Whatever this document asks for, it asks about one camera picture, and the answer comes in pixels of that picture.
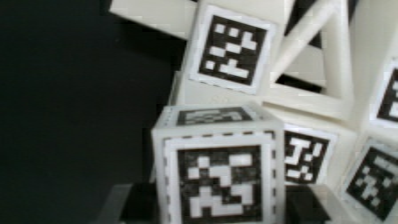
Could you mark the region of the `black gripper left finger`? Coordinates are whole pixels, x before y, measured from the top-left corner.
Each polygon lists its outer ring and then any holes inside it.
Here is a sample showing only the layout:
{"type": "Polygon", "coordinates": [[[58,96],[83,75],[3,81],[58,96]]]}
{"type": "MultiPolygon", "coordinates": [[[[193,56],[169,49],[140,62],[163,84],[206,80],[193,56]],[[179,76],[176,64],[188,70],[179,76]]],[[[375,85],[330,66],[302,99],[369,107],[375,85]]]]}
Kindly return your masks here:
{"type": "Polygon", "coordinates": [[[158,224],[156,190],[151,183],[117,184],[112,187],[96,224],[158,224]]]}

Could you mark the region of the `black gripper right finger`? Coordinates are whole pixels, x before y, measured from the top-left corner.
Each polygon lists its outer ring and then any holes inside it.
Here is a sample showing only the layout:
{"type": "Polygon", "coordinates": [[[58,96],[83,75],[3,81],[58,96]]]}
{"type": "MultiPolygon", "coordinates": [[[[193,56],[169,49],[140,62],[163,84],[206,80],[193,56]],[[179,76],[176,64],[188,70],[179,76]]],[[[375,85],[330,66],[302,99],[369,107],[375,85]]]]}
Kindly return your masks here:
{"type": "Polygon", "coordinates": [[[286,224],[359,224],[325,185],[286,186],[286,224]]]}

